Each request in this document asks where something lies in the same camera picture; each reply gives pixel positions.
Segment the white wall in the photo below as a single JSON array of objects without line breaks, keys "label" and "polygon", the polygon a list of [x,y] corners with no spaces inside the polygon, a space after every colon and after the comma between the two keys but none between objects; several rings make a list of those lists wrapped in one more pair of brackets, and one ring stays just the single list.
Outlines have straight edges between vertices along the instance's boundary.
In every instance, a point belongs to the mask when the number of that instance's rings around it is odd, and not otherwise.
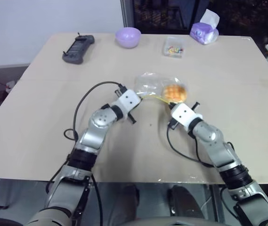
[{"label": "white wall", "polygon": [[57,32],[115,32],[119,0],[0,0],[0,65],[30,63]]}]

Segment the plastic bag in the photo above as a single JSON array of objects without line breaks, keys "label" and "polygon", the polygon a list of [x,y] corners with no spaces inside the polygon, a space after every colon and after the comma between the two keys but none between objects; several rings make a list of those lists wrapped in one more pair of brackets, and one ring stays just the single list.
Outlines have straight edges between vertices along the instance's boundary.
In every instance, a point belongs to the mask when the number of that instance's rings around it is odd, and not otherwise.
[{"label": "plastic bag", "polygon": [[134,90],[141,98],[159,97],[167,103],[184,102],[187,97],[187,89],[178,78],[161,77],[150,72],[136,78]]}]

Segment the tissue box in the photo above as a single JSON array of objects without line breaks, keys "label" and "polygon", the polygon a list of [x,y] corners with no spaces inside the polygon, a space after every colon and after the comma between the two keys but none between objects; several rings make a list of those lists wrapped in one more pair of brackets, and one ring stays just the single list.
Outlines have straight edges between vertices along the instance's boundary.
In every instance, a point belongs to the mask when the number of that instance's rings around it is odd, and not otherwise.
[{"label": "tissue box", "polygon": [[216,28],[213,29],[211,25],[201,22],[193,24],[190,30],[190,36],[203,45],[214,42],[218,35],[219,31]]}]

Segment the wire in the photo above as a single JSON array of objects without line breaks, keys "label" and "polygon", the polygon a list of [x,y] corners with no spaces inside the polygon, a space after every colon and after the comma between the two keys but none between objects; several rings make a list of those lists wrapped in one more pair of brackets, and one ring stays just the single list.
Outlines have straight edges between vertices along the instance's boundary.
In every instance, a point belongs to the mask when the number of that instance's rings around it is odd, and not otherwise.
[{"label": "wire", "polygon": [[226,205],[224,198],[223,198],[223,191],[226,189],[226,187],[223,187],[219,194],[220,194],[220,199],[222,200],[222,203],[224,204],[225,208],[228,210],[228,212],[235,218],[238,220],[238,217],[229,209],[229,207]]},{"label": "wire", "polygon": [[195,162],[197,162],[197,163],[200,163],[200,164],[202,164],[202,165],[205,166],[205,167],[208,167],[208,168],[213,167],[213,165],[201,161],[201,159],[200,159],[200,157],[199,157],[198,143],[197,143],[197,140],[196,140],[196,139],[195,139],[195,152],[196,152],[196,156],[197,156],[198,159],[191,158],[191,157],[189,157],[189,156],[187,156],[187,155],[184,155],[183,153],[179,152],[179,151],[178,151],[178,150],[171,144],[171,140],[170,140],[170,136],[169,136],[169,130],[170,130],[170,128],[167,126],[166,137],[167,137],[167,141],[168,141],[170,147],[172,148],[172,150],[174,150],[176,153],[178,153],[178,154],[181,155],[182,157],[187,158],[187,159],[189,159],[189,160],[191,160],[191,161],[195,161]]},{"label": "wire", "polygon": [[81,106],[82,102],[84,101],[84,99],[87,97],[87,95],[92,92],[93,89],[95,89],[96,87],[100,86],[100,85],[103,85],[103,84],[116,84],[118,86],[120,86],[121,84],[120,83],[117,83],[115,81],[103,81],[103,82],[100,82],[98,84],[96,84],[95,86],[93,86],[92,88],[90,88],[86,94],[81,98],[81,100],[79,101],[78,105],[76,106],[76,109],[75,109],[75,112],[74,112],[74,117],[73,117],[73,138],[74,138],[74,141],[76,142],[78,140],[78,134],[76,133],[76,130],[75,130],[75,125],[76,125],[76,116],[77,116],[77,112],[78,112],[78,109],[79,107]]},{"label": "wire", "polygon": [[68,131],[73,131],[73,129],[66,129],[66,130],[64,131],[64,137],[67,138],[67,139],[69,139],[69,140],[74,140],[74,138],[68,137],[68,136],[66,135],[66,132],[68,132]]},{"label": "wire", "polygon": [[189,160],[191,160],[191,161],[195,161],[195,162],[200,163],[199,160],[197,160],[197,159],[193,159],[193,158],[191,158],[191,157],[189,157],[189,156],[187,156],[187,155],[184,155],[184,154],[182,154],[181,152],[179,152],[176,148],[174,148],[174,146],[171,144],[171,141],[170,141],[169,131],[170,131],[170,128],[167,127],[167,130],[166,130],[166,137],[167,137],[167,141],[168,141],[170,147],[172,148],[172,150],[174,150],[176,153],[178,153],[179,155],[181,155],[181,156],[184,157],[184,158],[187,158],[187,159],[189,159]]},{"label": "wire", "polygon": [[205,202],[204,204],[201,206],[201,210],[206,206],[207,203],[209,203],[209,201],[212,199],[212,196],[210,196]]},{"label": "wire", "polygon": [[214,167],[213,165],[211,165],[209,163],[205,163],[200,159],[199,150],[198,150],[198,141],[196,140],[196,138],[194,138],[194,140],[195,140],[195,153],[196,153],[196,157],[198,158],[199,162],[205,167],[208,167],[208,168]]},{"label": "wire", "polygon": [[229,144],[232,147],[233,151],[235,151],[234,146],[233,146],[233,144],[230,141],[227,142],[227,144]]},{"label": "wire", "polygon": [[100,193],[99,193],[98,186],[97,186],[97,183],[96,183],[96,180],[95,180],[93,174],[91,175],[91,178],[92,178],[92,181],[93,181],[93,184],[94,184],[94,187],[95,187],[97,200],[98,200],[100,226],[103,226],[103,211],[102,211],[102,203],[101,203]]},{"label": "wire", "polygon": [[56,173],[53,175],[53,177],[52,177],[52,178],[48,181],[48,183],[46,184],[46,193],[47,193],[47,194],[49,193],[49,186],[50,186],[50,184],[53,182],[53,179],[58,175],[58,173],[60,172],[60,170],[62,169],[62,167],[63,167],[64,165],[66,165],[68,161],[69,161],[69,155],[68,155],[66,161],[63,163],[63,165],[58,169],[58,171],[56,171]]}]

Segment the table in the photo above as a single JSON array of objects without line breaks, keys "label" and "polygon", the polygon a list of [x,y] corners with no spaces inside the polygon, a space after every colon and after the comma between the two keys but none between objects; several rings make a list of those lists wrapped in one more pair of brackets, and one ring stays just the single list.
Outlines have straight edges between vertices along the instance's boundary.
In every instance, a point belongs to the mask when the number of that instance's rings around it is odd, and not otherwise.
[{"label": "table", "polygon": [[[0,178],[49,180],[73,147],[63,137],[77,103],[94,84],[113,80],[134,85],[144,72],[177,77],[188,89],[187,104],[224,133],[259,183],[268,183],[268,63],[250,37],[220,36],[203,46],[182,35],[182,59],[162,55],[167,35],[142,35],[124,49],[113,34],[93,34],[81,65],[65,63],[62,51],[75,33],[52,36],[0,107]],[[93,91],[78,113],[82,131],[91,114],[116,99],[114,85]],[[101,182],[222,183],[215,169],[183,159],[166,140],[166,106],[145,100],[132,111],[137,123],[118,122],[109,131],[93,169]],[[180,127],[171,140],[195,157],[194,141]],[[200,149],[201,158],[208,161]]]}]

